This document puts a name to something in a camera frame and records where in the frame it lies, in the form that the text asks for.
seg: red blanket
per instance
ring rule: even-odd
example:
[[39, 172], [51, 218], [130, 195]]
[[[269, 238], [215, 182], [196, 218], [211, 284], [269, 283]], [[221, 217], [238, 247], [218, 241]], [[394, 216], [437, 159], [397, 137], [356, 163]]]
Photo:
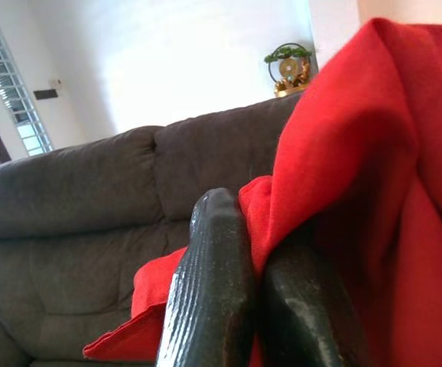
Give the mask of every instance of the red blanket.
[[[369, 22], [297, 104], [274, 173], [240, 190], [258, 274], [317, 216], [379, 366], [442, 366], [442, 26]], [[154, 359], [180, 250], [135, 277], [133, 318], [84, 349]]]

